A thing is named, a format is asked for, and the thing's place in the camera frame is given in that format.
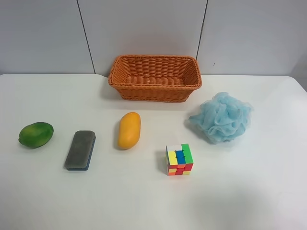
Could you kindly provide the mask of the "yellow mango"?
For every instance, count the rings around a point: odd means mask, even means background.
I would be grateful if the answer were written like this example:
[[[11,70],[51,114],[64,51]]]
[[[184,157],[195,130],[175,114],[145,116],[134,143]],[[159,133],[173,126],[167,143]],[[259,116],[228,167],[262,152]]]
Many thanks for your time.
[[[141,134],[141,117],[136,112],[125,114],[119,122],[118,146],[127,150],[134,147]]]

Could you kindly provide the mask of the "orange wicker basket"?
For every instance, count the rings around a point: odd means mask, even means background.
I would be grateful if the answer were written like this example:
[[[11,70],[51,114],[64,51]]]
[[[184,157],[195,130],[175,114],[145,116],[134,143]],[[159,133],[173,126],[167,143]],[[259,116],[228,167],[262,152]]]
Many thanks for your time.
[[[202,86],[202,80],[190,56],[120,55],[108,84],[125,100],[180,103]]]

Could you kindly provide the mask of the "colourful puzzle cube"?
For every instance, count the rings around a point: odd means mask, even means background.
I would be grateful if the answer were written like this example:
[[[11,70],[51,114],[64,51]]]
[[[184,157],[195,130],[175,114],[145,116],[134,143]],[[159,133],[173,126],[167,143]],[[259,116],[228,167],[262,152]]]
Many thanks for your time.
[[[194,161],[188,143],[167,145],[165,148],[167,175],[190,175]]]

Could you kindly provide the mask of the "light blue bath loofah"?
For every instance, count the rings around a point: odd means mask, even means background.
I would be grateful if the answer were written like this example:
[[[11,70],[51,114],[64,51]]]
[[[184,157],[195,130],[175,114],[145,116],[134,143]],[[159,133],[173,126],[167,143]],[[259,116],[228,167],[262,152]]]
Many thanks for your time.
[[[212,144],[232,141],[243,135],[250,124],[252,106],[229,95],[217,93],[199,107],[199,112],[188,118]]]

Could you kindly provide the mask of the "grey blue whiteboard eraser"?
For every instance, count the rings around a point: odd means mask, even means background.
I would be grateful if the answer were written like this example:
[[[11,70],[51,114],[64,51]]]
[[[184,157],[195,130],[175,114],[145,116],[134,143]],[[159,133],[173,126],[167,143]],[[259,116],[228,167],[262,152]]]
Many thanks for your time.
[[[64,163],[64,168],[68,171],[88,170],[95,139],[96,136],[93,131],[79,130],[75,132]]]

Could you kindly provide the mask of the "green mango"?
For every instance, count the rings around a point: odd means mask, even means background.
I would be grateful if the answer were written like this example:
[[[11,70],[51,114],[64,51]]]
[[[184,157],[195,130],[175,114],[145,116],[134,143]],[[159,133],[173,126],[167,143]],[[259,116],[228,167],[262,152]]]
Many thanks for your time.
[[[54,133],[54,128],[46,122],[36,122],[25,126],[19,133],[19,143],[31,148],[39,148],[47,144]]]

